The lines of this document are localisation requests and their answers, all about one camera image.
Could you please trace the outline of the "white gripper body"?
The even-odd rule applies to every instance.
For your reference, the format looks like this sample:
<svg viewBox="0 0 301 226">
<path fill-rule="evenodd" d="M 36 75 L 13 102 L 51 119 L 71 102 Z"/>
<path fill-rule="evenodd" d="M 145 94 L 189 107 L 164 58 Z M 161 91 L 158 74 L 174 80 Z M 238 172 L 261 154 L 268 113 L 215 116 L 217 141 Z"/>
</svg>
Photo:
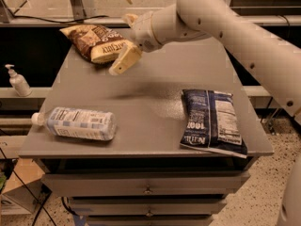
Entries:
<svg viewBox="0 0 301 226">
<path fill-rule="evenodd" d="M 153 13 L 131 15 L 129 26 L 132 28 L 131 38 L 143 52 L 153 52 L 162 48 L 162 44 L 155 38 L 152 31 L 151 19 Z"/>
</svg>

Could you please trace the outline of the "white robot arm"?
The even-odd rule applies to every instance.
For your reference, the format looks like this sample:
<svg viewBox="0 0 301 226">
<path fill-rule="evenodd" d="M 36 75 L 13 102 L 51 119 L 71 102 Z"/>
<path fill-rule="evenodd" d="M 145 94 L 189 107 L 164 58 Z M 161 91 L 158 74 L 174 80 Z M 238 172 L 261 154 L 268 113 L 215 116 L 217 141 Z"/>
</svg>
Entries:
<svg viewBox="0 0 301 226">
<path fill-rule="evenodd" d="M 109 72 L 124 73 L 141 58 L 173 41 L 220 41 L 276 102 L 301 123 L 301 49 L 234 12 L 224 0 L 176 0 L 140 16 L 123 17 L 132 45 L 121 49 Z"/>
</svg>

